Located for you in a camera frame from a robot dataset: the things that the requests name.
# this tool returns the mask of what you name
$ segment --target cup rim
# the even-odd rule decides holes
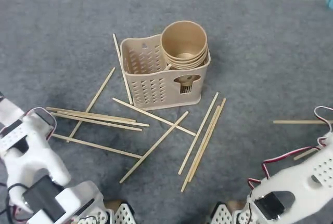
[[[168,28],[170,28],[171,26],[173,26],[173,25],[175,25],[175,24],[179,24],[179,23],[191,23],[191,24],[194,24],[194,25],[198,26],[198,27],[201,29],[201,31],[203,32],[203,34],[204,34],[204,36],[205,36],[205,43],[204,43],[203,48],[202,48],[202,49],[201,49],[201,50],[195,55],[195,57],[197,57],[198,55],[202,54],[203,51],[207,48],[207,34],[206,34],[206,31],[203,29],[203,27],[202,27],[201,25],[199,25],[199,24],[196,23],[196,22],[190,21],[190,20],[180,20],[180,21],[175,21],[175,22],[171,23],[170,25],[168,25],[168,26],[163,30],[163,32],[162,32],[162,34],[161,34],[161,39],[160,39],[160,44],[161,44],[161,48],[162,48],[163,53],[165,53],[166,55],[168,55],[168,56],[170,56],[170,57],[172,57],[172,58],[174,58],[174,59],[179,59],[179,58],[177,58],[177,57],[175,57],[175,56],[172,56],[172,55],[168,54],[168,52],[165,51],[165,49],[164,49],[164,47],[163,47],[163,44],[162,44],[163,35],[164,35],[164,33],[166,32],[166,30],[167,30]]]

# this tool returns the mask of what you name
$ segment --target perforated plastic part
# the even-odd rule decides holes
[[[254,224],[255,222],[253,221],[253,219],[251,219],[249,222],[249,218],[250,218],[249,210],[241,212],[238,216],[239,224]]]
[[[130,207],[123,203],[114,215],[115,224],[136,224]]]
[[[333,157],[323,159],[313,170],[313,175],[324,187],[333,187]]]
[[[22,123],[13,129],[10,133],[8,133],[5,137],[0,139],[0,152],[7,151],[10,147],[12,147],[16,142],[21,140],[29,133],[29,127],[27,124]]]
[[[93,211],[89,216],[82,218],[78,224],[104,224],[108,220],[107,213],[105,211],[98,210]]]
[[[232,224],[232,216],[226,205],[218,206],[210,224]]]

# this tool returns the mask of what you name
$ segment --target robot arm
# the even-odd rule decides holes
[[[0,96],[0,122],[6,125],[0,131],[0,157],[8,172],[11,202],[33,213],[28,223],[77,223],[84,216],[93,216],[100,224],[114,223],[113,211],[105,209],[103,195],[93,182],[65,188],[71,176],[47,142],[56,127],[53,116],[41,108],[24,114]],[[46,169],[48,175],[35,182],[40,169]],[[27,188],[13,187],[18,183]]]
[[[252,190],[240,224],[292,224],[322,209],[333,198],[333,145],[286,168]]]

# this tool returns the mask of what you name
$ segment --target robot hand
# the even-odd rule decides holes
[[[31,187],[34,176],[40,169],[46,169],[57,185],[65,186],[69,183],[69,172],[46,139],[52,129],[54,128],[40,115],[31,110],[1,132],[0,155],[7,168],[8,187],[18,183]],[[32,213],[22,197],[24,192],[25,188],[13,187],[9,191],[11,201]]]

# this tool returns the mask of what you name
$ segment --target white plastic bracket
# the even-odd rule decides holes
[[[4,154],[10,147],[25,137],[31,131],[29,124],[22,123],[0,139],[0,154]]]
[[[0,94],[0,123],[9,126],[23,115],[21,108]]]
[[[130,207],[123,203],[114,215],[114,224],[136,224]]]
[[[225,204],[220,204],[210,224],[232,224],[232,216]]]

